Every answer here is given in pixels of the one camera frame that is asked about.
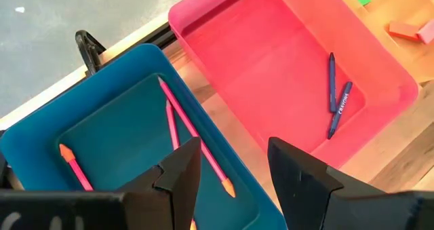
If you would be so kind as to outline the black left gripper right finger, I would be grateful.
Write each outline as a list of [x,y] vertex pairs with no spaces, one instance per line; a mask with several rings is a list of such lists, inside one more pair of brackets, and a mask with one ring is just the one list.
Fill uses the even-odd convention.
[[288,229],[322,229],[334,191],[347,197],[384,193],[278,137],[269,138],[267,157]]

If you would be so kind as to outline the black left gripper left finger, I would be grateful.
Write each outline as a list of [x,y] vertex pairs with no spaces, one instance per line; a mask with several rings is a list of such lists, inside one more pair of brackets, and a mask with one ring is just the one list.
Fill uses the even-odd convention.
[[193,137],[118,189],[128,229],[189,229],[201,178],[201,140]]

